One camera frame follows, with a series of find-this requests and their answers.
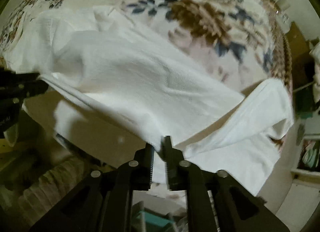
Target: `folded fabric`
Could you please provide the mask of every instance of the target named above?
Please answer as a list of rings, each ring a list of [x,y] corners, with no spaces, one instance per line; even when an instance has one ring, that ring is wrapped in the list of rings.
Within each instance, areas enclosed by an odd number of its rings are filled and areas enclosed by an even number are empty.
[[[280,139],[293,124],[291,101],[280,80],[262,82],[243,101],[244,95],[110,6],[43,12],[6,58],[18,72],[39,70],[70,101],[58,99],[49,106],[47,95],[32,98],[26,101],[31,117],[86,152],[95,148],[95,157],[115,167],[121,164],[115,156],[130,155],[137,147],[124,150],[106,141],[119,131],[110,119],[156,150],[162,136],[170,135],[187,159],[208,171],[226,169],[257,194],[279,158],[268,136]],[[44,112],[37,112],[41,104]],[[236,106],[221,128],[210,129]],[[79,120],[84,124],[74,125]],[[104,127],[111,132],[101,132]],[[204,130],[210,133],[186,143]],[[153,180],[165,182],[164,177],[164,163],[156,155]]]

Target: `white wall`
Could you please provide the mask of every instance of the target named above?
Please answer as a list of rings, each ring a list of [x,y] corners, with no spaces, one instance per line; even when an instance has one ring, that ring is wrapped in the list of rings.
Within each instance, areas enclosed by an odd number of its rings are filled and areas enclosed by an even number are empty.
[[[285,13],[295,21],[306,40],[320,36],[320,18],[309,0],[287,0],[290,4]]]

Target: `metal rivet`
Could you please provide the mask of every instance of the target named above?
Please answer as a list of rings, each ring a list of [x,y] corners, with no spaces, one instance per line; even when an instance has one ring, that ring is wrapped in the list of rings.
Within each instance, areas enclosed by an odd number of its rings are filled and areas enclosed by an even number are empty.
[[[98,178],[101,175],[101,173],[98,170],[92,171],[91,176],[93,178]]]
[[[138,164],[139,163],[135,160],[129,162],[129,166],[131,166],[131,167],[136,167],[136,166],[138,166]]]
[[[219,177],[226,178],[229,174],[225,170],[219,170],[219,171],[217,171],[217,175]]]
[[[183,160],[183,161],[180,161],[179,165],[182,167],[189,167],[191,163],[189,161]]]
[[[19,100],[18,98],[13,98],[12,102],[13,102],[14,104],[17,104],[17,103],[20,102],[20,100]]]

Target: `floral blanket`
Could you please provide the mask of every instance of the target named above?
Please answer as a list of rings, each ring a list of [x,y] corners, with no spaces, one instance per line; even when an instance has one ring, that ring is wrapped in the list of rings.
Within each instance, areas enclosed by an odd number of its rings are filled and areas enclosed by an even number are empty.
[[[2,30],[0,56],[42,11],[102,4],[145,23],[236,91],[272,76],[274,39],[261,0],[24,0]]]

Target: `screw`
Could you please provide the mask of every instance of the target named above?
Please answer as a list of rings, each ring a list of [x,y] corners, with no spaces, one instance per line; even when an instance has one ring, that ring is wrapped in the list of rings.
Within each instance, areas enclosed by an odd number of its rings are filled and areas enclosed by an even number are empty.
[[[219,170],[217,171],[217,175],[221,178],[226,178],[227,176],[229,176],[229,174],[227,173],[227,171],[225,170]]]
[[[131,167],[136,167],[136,166],[138,166],[138,164],[139,163],[135,160],[129,162],[129,166],[131,166]]]
[[[98,178],[101,175],[101,173],[98,170],[91,172],[91,177]]]
[[[191,165],[191,163],[189,161],[182,160],[182,161],[180,161],[179,165],[182,167],[189,167]]]

